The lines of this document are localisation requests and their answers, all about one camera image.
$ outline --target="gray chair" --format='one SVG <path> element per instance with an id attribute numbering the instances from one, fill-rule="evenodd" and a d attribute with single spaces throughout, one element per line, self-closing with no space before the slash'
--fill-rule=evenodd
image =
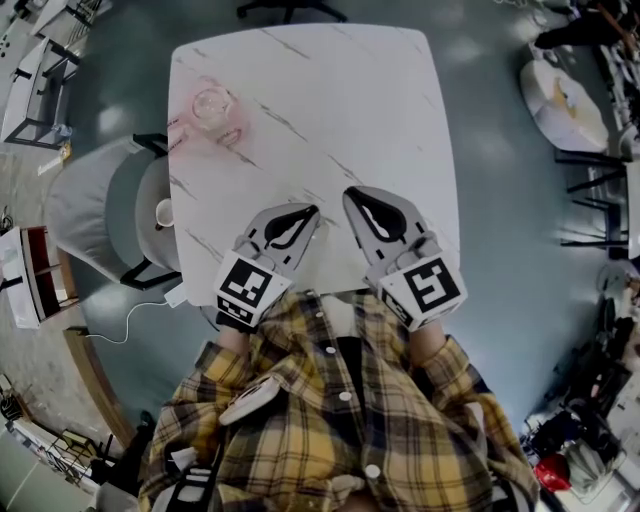
<path id="1" fill-rule="evenodd" d="M 74 161 L 54 180 L 45 206 L 49 236 L 62 250 L 88 263 L 112 281 L 146 290 L 180 276 L 180 262 L 173 228 L 155 229 L 155 207 L 169 191 L 167 137 L 161 134 L 123 137 Z M 119 170 L 128 169 L 134 155 L 151 152 L 153 161 L 144 170 L 135 205 L 136 235 L 144 255 L 133 268 L 116 252 L 107 227 L 107 201 L 114 198 L 110 186 Z M 151 264 L 170 272 L 147 280 L 139 275 Z"/>

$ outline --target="gray floor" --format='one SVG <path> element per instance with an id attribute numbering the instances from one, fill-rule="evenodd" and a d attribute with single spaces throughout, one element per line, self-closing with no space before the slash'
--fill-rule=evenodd
<path id="1" fill-rule="evenodd" d="M 239 21 L 239 3 L 116 2 L 90 33 L 74 85 L 75 154 L 131 132 L 164 131 L 175 47 L 281 19 L 280 10 L 258 10 Z M 520 95 L 523 46 L 538 31 L 532 10 L 490 0 L 343 0 L 331 5 L 352 22 L 416 28 L 427 35 L 449 119 L 462 271 L 470 293 L 445 323 L 518 426 L 549 385 L 555 362 L 591 327 L 595 279 L 606 261 L 602 251 L 562 249 L 557 241 L 571 215 L 563 190 L 576 171 L 554 163 L 552 147 Z M 327 18 L 309 11 L 296 13 L 294 21 Z M 563 58 L 606 109 L 606 91 L 590 51 L 577 49 Z M 117 240 L 131 236 L 122 226 L 112 235 Z M 122 338 L 134 304 L 162 299 L 160 290 L 141 293 L 108 283 L 80 263 L 75 274 L 94 333 Z M 157 410 L 202 342 L 214 335 L 197 309 L 182 305 L 134 313 L 126 345 L 95 344 L 133 418 L 142 407 Z"/>

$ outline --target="red object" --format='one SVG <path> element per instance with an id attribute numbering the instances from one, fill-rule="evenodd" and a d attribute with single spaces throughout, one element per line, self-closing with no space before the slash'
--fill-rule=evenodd
<path id="1" fill-rule="evenodd" d="M 564 455 L 554 453 L 545 457 L 538 462 L 533 471 L 540 483 L 550 492 L 568 491 L 571 488 L 569 464 Z"/>

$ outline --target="plaid shirt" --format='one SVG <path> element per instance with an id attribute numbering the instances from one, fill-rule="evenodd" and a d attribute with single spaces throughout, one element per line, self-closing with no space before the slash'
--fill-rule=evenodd
<path id="1" fill-rule="evenodd" d="M 180 478 L 172 452 L 193 446 L 211 464 L 220 442 L 210 510 L 328 511 L 362 489 L 382 510 L 485 510 L 505 482 L 533 509 L 538 486 L 518 440 L 455 340 L 412 368 L 396 317 L 369 292 L 354 302 L 364 403 L 340 351 L 325 350 L 338 344 L 320 298 L 288 294 L 252 336 L 249 358 L 209 343 L 163 408 L 141 510 Z M 279 395 L 221 440 L 220 414 L 265 375 Z"/>

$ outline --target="white cup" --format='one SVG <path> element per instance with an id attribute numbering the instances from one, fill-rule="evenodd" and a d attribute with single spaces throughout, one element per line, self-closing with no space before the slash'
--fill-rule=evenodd
<path id="1" fill-rule="evenodd" d="M 173 207 L 171 199 L 163 199 L 156 206 L 156 226 L 157 230 L 162 228 L 170 228 L 173 226 Z"/>

